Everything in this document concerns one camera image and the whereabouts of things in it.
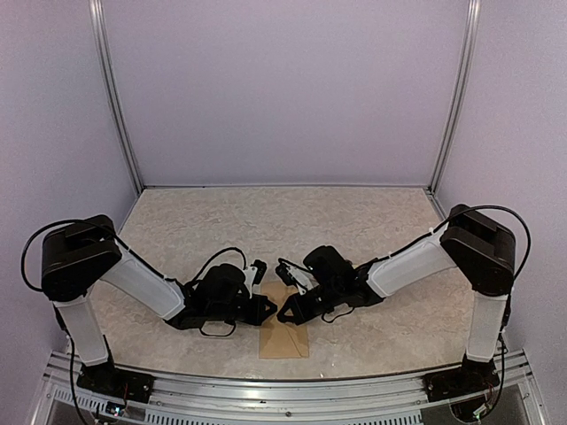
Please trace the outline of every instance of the metal frame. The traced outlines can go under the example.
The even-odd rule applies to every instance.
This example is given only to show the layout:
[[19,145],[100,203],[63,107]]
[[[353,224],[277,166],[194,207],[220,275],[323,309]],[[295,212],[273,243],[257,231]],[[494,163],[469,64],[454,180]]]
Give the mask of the metal frame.
[[[89,0],[90,8],[90,18],[92,21],[92,26],[95,35],[95,41],[97,46],[97,54],[100,61],[103,79],[105,82],[106,93],[108,96],[109,105],[113,115],[114,125],[119,137],[120,148],[126,160],[128,167],[128,173],[130,179],[136,190],[136,194],[139,196],[146,189],[142,175],[140,173],[140,168],[136,160],[136,154],[130,138],[128,135],[128,130],[126,127],[126,122],[124,120],[124,114],[120,105],[120,99],[118,96],[118,90],[116,86],[116,81],[113,74],[113,66],[111,61],[110,49],[108,46],[108,38],[106,36],[105,28],[105,15],[103,10],[103,0]],[[454,134],[457,127],[457,122],[459,120],[459,115],[462,109],[462,102],[464,99],[467,81],[469,79],[470,66],[472,63],[472,56],[475,46],[475,41],[477,38],[478,30],[478,16],[480,13],[480,1],[481,0],[469,0],[469,9],[467,13],[467,20],[465,25],[465,36],[462,42],[461,59],[459,62],[459,68],[457,73],[457,79],[454,86],[453,97],[451,100],[451,106],[449,109],[449,115],[447,117],[447,122],[443,131],[443,139],[441,146],[439,148],[439,154],[435,161],[435,167],[433,170],[433,175],[429,186],[426,190],[431,196],[434,203],[438,204],[436,200],[436,194],[439,189],[441,178],[445,171],[449,152],[451,150],[451,145],[453,144]],[[153,189],[168,189],[170,187],[175,188],[191,188],[191,187],[209,187],[210,185],[178,185],[178,186],[152,186]],[[366,186],[358,184],[341,184],[341,186]],[[391,187],[390,185],[376,185],[377,187]],[[413,185],[392,185],[392,187],[413,187]]]
[[[43,374],[42,388],[36,394],[34,414],[27,424],[45,424],[54,399],[68,405],[73,403],[70,398],[69,360],[66,354],[51,354]],[[500,356],[495,356],[494,360],[500,369]],[[124,367],[149,372],[156,377],[148,405],[128,403],[132,412],[141,414],[137,421],[128,422],[169,425],[291,425],[309,422],[311,425],[339,425],[374,421],[396,423],[395,418],[398,418],[397,423],[403,423],[400,418],[408,418],[407,423],[419,424],[422,409],[447,404],[447,401],[428,402],[423,389],[423,375],[453,366],[397,375],[312,381],[217,378]],[[75,359],[75,377],[79,370],[80,362]],[[521,351],[506,354],[505,386],[514,385],[523,394],[530,423],[548,423],[532,370]],[[107,401],[119,401],[82,389],[76,389],[76,392],[79,405],[91,411]]]
[[113,115],[114,126],[118,134],[120,147],[126,160],[128,173],[136,194],[140,196],[144,191],[144,181],[140,175],[136,155],[132,148],[132,143],[128,136],[126,129],[126,122],[124,121],[124,114],[120,105],[118,97],[118,90],[116,89],[116,81],[113,73],[113,63],[110,57],[110,49],[108,47],[108,39],[106,37],[105,15],[103,11],[102,0],[89,0],[90,20],[95,35],[95,42],[97,46],[98,59],[103,73],[103,80],[105,82],[106,94],[108,96],[108,104],[110,105],[111,113]]
[[472,64],[472,54],[477,40],[478,16],[480,14],[480,0],[469,0],[469,11],[467,14],[467,23],[465,27],[465,36],[462,42],[461,60],[459,62],[459,70],[457,81],[454,85],[453,99],[449,109],[449,116],[443,131],[443,141],[439,149],[439,155],[433,170],[433,176],[429,185],[429,191],[436,196],[441,183],[441,178],[445,172],[449,152],[454,140],[454,134],[459,121],[462,109],[462,101],[464,100],[467,81],[469,79],[470,66]]

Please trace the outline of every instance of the purple wall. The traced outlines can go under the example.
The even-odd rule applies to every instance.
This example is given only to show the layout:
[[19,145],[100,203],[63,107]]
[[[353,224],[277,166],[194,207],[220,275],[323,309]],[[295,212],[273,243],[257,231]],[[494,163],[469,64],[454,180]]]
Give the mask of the purple wall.
[[63,342],[47,298],[19,277],[24,242],[52,220],[107,213],[121,224],[135,200],[88,2],[0,2],[0,129],[0,423],[18,424]]
[[467,2],[105,2],[149,185],[429,182]]
[[[567,414],[566,16],[562,0],[483,1],[439,193],[447,209],[497,203],[518,210],[530,225],[533,252],[516,285],[508,336],[525,348],[557,425]],[[523,242],[520,227],[513,229]]]

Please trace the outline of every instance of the wire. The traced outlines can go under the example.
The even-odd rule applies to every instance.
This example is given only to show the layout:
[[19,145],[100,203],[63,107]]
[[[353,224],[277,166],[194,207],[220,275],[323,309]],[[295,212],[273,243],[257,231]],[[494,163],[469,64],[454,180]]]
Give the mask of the wire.
[[335,321],[336,319],[338,319],[339,317],[348,316],[348,315],[351,314],[355,309],[356,309],[356,307],[352,307],[348,312],[338,314],[338,315],[336,315],[335,317],[333,317],[330,321],[328,321],[327,319],[325,319],[325,314],[327,314],[327,313],[323,313],[323,314],[321,315],[321,320],[324,321],[325,323],[331,324],[332,322],[334,322],[334,321]]
[[479,419],[484,419],[486,416],[488,416],[490,413],[493,412],[494,408],[496,407],[496,405],[498,405],[498,402],[500,401],[500,397],[502,395],[502,390],[504,388],[504,375],[506,373],[506,357],[505,357],[505,353],[506,353],[506,343],[504,342],[504,338],[502,337],[502,333],[500,333],[498,335],[498,340],[501,343],[501,378],[500,378],[500,387],[498,388],[498,394],[496,394],[496,399],[494,400],[494,402],[488,406],[488,411],[486,412],[485,415],[481,416]]
[[450,220],[453,220],[457,217],[459,217],[460,215],[466,214],[466,213],[470,213],[472,211],[479,211],[479,210],[496,210],[496,211],[504,211],[505,213],[511,214],[514,217],[517,218],[517,220],[520,222],[520,224],[522,225],[522,227],[524,228],[525,231],[525,237],[526,237],[526,246],[525,246],[525,253],[524,253],[524,257],[522,258],[522,261],[520,262],[520,266],[518,266],[516,272],[514,273],[514,280],[520,275],[520,273],[522,273],[522,270],[524,269],[525,266],[525,262],[528,260],[528,256],[530,255],[530,250],[532,249],[532,234],[530,233],[530,229],[528,228],[528,225],[526,224],[526,222],[524,221],[524,219],[522,218],[522,216],[520,214],[518,214],[517,212],[515,212],[514,210],[511,210],[510,208],[506,207],[506,206],[501,206],[501,205],[477,205],[477,206],[470,206],[468,208],[465,208],[462,211],[457,212],[456,214],[450,215],[449,217],[447,217],[446,219],[444,219],[443,221],[441,221],[438,226],[433,230],[433,232],[438,232],[443,226],[445,226]]
[[90,221],[87,220],[80,220],[80,219],[69,219],[69,220],[59,220],[59,221],[54,221],[46,226],[43,226],[42,228],[40,228],[39,230],[36,230],[26,241],[26,244],[24,245],[24,249],[21,253],[21,258],[20,258],[20,262],[19,262],[19,270],[21,272],[21,277],[24,280],[24,283],[27,285],[28,288],[30,288],[31,290],[34,290],[35,292],[43,292],[43,290],[41,288],[38,288],[34,285],[31,284],[31,282],[28,280],[27,278],[27,274],[26,274],[26,256],[27,256],[27,252],[29,250],[29,247],[31,246],[32,242],[43,232],[45,232],[46,230],[49,230],[51,228],[58,228],[60,226],[63,225],[67,225],[67,224],[84,224],[87,226],[91,226],[93,228],[99,228],[101,230],[103,230],[104,232],[106,232],[107,235],[109,235],[110,237],[112,237],[114,240],[116,240],[117,243],[119,243],[126,251],[130,252],[132,254],[132,256],[134,256],[138,261],[140,261],[142,264],[144,264],[146,267],[148,267],[150,269],[150,271],[152,273],[154,273],[155,275],[157,275],[160,279],[165,279],[169,282],[177,282],[176,279],[173,278],[168,278],[166,276],[164,276],[162,273],[160,273],[158,270],[156,270],[154,267],[151,266],[150,263],[148,263],[145,259],[143,259],[142,257],[140,257],[140,255],[138,255],[134,250],[132,250],[122,239],[120,239],[120,237],[118,235],[116,235],[116,232],[114,232],[113,230],[105,227],[105,226],[101,226],[99,224],[96,223],[92,223]]
[[[530,233],[530,229],[528,228],[528,225],[526,224],[526,222],[524,221],[524,219],[522,218],[522,216],[520,216],[520,214],[518,214],[517,212],[515,212],[514,210],[506,207],[506,206],[501,206],[501,205],[477,205],[477,206],[470,206],[465,208],[462,211],[459,211],[453,215],[448,216],[446,219],[444,219],[443,221],[441,221],[437,227],[435,227],[433,229],[433,233],[437,233],[439,232],[449,221],[456,219],[457,217],[466,214],[466,213],[470,213],[472,211],[479,211],[479,210],[496,210],[496,211],[504,211],[505,213],[511,214],[513,215],[522,225],[522,227],[524,228],[525,231],[525,237],[526,237],[526,246],[525,246],[525,253],[524,253],[524,257],[522,258],[522,261],[520,262],[520,266],[517,268],[516,272],[514,273],[514,280],[520,275],[520,273],[522,272],[522,270],[524,269],[525,263],[528,260],[528,257],[530,255],[530,251],[532,250],[532,234]],[[398,254],[401,254],[402,252],[404,252],[405,250],[411,248],[413,245],[415,245],[416,243],[420,242],[421,240],[423,240],[424,238],[430,236],[431,233],[424,233],[423,235],[417,237],[416,239],[414,239],[413,241],[411,241],[410,243],[408,243],[406,246],[404,246],[403,248],[398,249],[396,252],[381,257],[381,258],[375,258],[372,259],[371,261],[368,261],[367,263],[364,263],[358,267],[356,267],[356,270],[361,269],[362,267],[367,267],[367,266],[371,266],[374,263],[380,262],[380,261],[384,261],[386,259],[390,259],[392,257],[395,257]]]
[[77,402],[77,395],[74,392],[74,376],[73,376],[73,364],[74,364],[74,340],[71,338],[71,335],[68,331],[66,331],[67,336],[69,336],[69,341],[71,341],[71,362],[69,364],[69,382],[71,384],[71,396],[73,397],[73,404],[74,409],[77,411],[77,416],[84,425],[89,425],[87,421],[85,421],[84,416],[81,413],[81,408],[79,407],[79,403]]
[[242,257],[242,262],[243,262],[242,269],[243,270],[246,269],[246,256],[245,256],[245,254],[242,252],[242,250],[240,248],[237,248],[236,246],[229,246],[228,248],[223,248],[222,250],[216,252],[210,259],[208,259],[206,261],[206,263],[198,271],[198,273],[195,274],[195,277],[193,279],[191,279],[189,282],[195,284],[196,280],[203,274],[205,269],[209,266],[209,264],[211,264],[211,262],[213,262],[214,259],[221,256],[225,252],[229,252],[229,251],[235,251],[235,252],[238,252],[240,254],[240,256]]
[[295,263],[292,263],[292,262],[289,261],[288,259],[277,259],[277,260],[278,260],[280,263],[284,263],[284,264],[287,264],[287,265],[289,265],[289,266],[293,266],[293,267],[295,267],[295,268],[301,270],[302,272],[309,273],[309,274],[313,274],[313,272],[312,272],[311,270],[309,270],[308,268],[305,268],[305,267],[302,267],[302,266],[297,265],[297,264],[295,264]]
[[232,334],[234,334],[234,331],[237,330],[237,323],[235,321],[233,321],[232,323],[227,323],[229,325],[232,325],[232,329],[230,330],[230,332],[226,335],[216,335],[216,334],[207,334],[204,330],[203,330],[203,326],[201,326],[198,331],[201,333],[202,336],[210,336],[210,337],[215,337],[215,338],[227,338],[229,336],[231,336]]

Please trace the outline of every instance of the speckled floor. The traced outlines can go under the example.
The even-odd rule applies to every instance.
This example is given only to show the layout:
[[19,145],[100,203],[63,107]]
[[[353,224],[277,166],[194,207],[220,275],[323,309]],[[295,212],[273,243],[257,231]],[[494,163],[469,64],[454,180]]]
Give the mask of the speckled floor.
[[[321,244],[354,264],[395,251],[439,222],[421,189],[148,189],[121,235],[158,270],[184,282],[210,255],[236,245],[248,259],[300,262]],[[239,261],[227,254],[225,261]],[[226,339],[179,331],[143,305],[99,283],[93,305],[117,362],[169,372],[240,378],[338,378],[390,374],[458,362],[473,293],[458,270],[411,285],[332,325],[307,324],[308,359],[260,359],[259,330]]]

